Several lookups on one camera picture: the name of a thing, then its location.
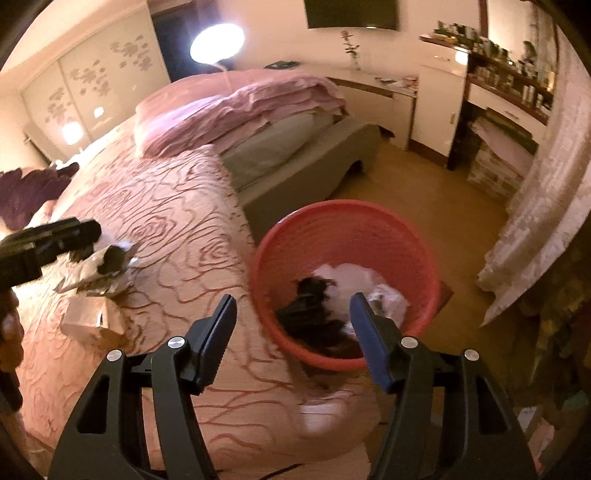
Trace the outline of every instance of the white wall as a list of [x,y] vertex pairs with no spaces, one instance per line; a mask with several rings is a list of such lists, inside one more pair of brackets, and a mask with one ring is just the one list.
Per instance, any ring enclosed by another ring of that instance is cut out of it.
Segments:
[[22,129],[28,122],[30,118],[19,94],[0,97],[0,171],[46,166],[37,150],[24,142]]
[[[224,21],[246,31],[246,44],[236,58],[239,68],[256,68],[276,60],[298,60],[348,67],[340,28],[309,30],[304,0],[217,0]],[[398,0],[400,30],[349,28],[361,45],[361,66],[371,73],[417,74],[414,54],[418,37],[437,27],[437,20],[480,26],[478,0]]]
[[111,0],[53,0],[33,21],[3,69],[11,70],[34,55],[40,48],[58,40],[78,23],[96,13]]
[[519,60],[524,53],[523,42],[530,30],[529,11],[531,4],[519,0],[489,0],[489,38],[501,48],[509,50],[513,60]]
[[53,0],[2,68],[0,95],[22,89],[64,53],[146,4],[146,0]]

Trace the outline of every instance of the light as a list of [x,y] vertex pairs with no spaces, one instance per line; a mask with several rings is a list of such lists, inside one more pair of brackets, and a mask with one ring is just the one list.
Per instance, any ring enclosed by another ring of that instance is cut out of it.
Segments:
[[460,65],[468,65],[468,54],[465,51],[457,51],[456,62]]
[[61,134],[64,136],[64,140],[66,140],[68,145],[74,145],[84,137],[84,130],[82,130],[78,122],[71,122],[64,125],[64,128],[61,129]]
[[191,58],[198,63],[215,65],[229,59],[244,45],[244,31],[230,23],[214,25],[203,30],[191,45]]

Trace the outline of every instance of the baseboard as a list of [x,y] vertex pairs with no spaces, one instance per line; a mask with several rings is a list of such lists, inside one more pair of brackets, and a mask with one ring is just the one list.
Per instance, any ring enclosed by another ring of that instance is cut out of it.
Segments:
[[440,167],[447,168],[447,162],[449,161],[449,157],[440,154],[439,152],[433,150],[432,148],[429,148],[426,145],[423,145],[422,143],[417,142],[416,140],[409,140],[408,149],[411,152],[414,152],[417,155],[421,155],[423,158],[432,161],[434,164],[437,164]]

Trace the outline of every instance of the purple pillow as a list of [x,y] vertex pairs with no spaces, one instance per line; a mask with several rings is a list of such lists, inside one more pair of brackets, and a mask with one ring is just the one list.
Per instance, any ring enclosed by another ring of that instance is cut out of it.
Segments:
[[22,170],[0,173],[0,217],[12,230],[25,228],[35,212],[49,200],[57,200],[78,171],[74,163],[62,170],[33,170],[24,177]]

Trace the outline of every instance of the folded blanket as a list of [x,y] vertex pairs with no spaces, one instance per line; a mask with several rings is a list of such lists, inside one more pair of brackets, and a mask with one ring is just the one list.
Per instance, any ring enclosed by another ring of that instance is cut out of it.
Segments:
[[174,82],[136,107],[138,155],[172,156],[213,143],[221,153],[267,123],[345,104],[330,80],[299,70],[196,75]]

